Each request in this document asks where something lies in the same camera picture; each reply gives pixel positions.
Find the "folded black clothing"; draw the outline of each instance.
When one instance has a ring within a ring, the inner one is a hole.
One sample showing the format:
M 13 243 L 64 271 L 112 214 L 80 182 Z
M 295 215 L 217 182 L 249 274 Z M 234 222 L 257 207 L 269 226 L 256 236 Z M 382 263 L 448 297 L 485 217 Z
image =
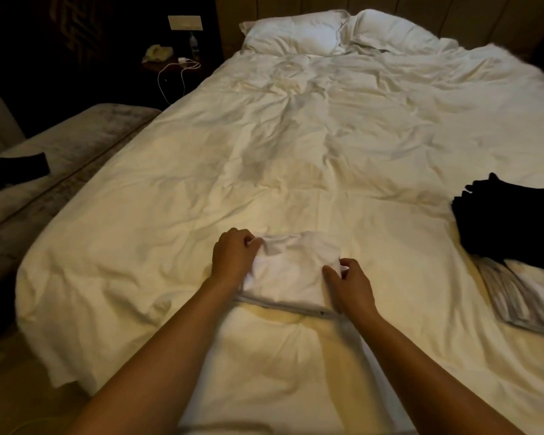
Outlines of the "folded black clothing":
M 26 157 L 0 157 L 0 190 L 8 185 L 36 180 L 50 174 L 44 153 Z
M 544 189 L 503 182 L 493 173 L 465 189 L 451 204 L 465 250 L 544 269 Z

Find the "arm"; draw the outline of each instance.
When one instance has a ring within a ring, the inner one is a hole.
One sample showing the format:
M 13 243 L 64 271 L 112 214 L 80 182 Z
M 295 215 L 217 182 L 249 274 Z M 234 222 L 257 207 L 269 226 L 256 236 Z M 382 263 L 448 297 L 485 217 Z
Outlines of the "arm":
M 251 240 L 248 230 L 221 235 L 211 276 L 94 396 L 69 434 L 174 432 L 218 324 L 261 246 L 259 238 L 247 245 Z
M 336 307 L 375 354 L 420 434 L 523 435 L 379 315 L 371 283 L 354 259 L 341 264 L 349 267 L 343 278 L 322 269 Z

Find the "upholstered bench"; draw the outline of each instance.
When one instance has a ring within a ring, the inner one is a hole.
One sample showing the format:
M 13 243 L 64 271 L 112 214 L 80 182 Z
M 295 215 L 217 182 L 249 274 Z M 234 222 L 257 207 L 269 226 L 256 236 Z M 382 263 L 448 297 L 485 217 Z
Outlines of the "upholstered bench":
M 44 152 L 50 175 L 0 191 L 0 281 L 17 269 L 48 222 L 159 110 L 100 104 L 0 153 Z

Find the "wrinkled bedding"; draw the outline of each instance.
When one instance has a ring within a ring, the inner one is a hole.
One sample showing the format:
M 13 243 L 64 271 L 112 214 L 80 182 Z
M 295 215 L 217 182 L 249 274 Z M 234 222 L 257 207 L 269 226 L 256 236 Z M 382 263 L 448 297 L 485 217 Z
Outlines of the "wrinkled bedding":
M 490 172 L 544 187 L 544 75 L 505 50 L 243 51 L 44 230 L 18 273 L 18 323 L 55 385 L 94 393 L 197 290 L 222 231 L 322 231 L 359 261 L 387 320 L 544 434 L 544 337 L 496 321 L 450 209 Z M 392 430 L 346 322 L 244 304 L 223 321 L 181 424 Z

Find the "hand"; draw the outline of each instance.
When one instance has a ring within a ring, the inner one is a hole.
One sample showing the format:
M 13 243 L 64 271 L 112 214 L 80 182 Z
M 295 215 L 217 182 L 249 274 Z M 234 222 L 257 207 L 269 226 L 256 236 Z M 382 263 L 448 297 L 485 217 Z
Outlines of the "hand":
M 262 243 L 263 240 L 255 238 L 248 229 L 234 227 L 222 233 L 213 247 L 210 278 L 230 289 L 237 289 L 252 268 Z
M 379 313 L 375 306 L 375 298 L 369 278 L 355 259 L 341 258 L 341 265 L 348 267 L 341 277 L 328 266 L 322 268 L 335 307 L 355 323 L 360 320 L 377 318 Z

